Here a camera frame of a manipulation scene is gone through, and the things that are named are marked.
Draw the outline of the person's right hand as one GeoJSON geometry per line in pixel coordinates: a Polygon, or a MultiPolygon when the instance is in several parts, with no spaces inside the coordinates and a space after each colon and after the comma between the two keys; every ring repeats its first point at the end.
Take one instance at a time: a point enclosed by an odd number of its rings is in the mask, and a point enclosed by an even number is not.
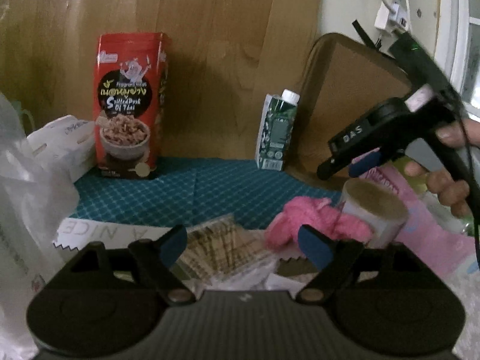
{"type": "MultiPolygon", "coordinates": [[[[436,135],[443,144],[452,148],[458,149],[465,144],[463,130],[458,122],[441,127],[436,135]]],[[[456,218],[466,218],[472,215],[466,201],[470,193],[470,186],[465,180],[453,180],[451,174],[444,168],[435,172],[428,172],[414,161],[408,162],[403,170],[407,176],[425,176],[427,189],[432,194],[436,194],[439,202],[449,207],[456,218]]]]}

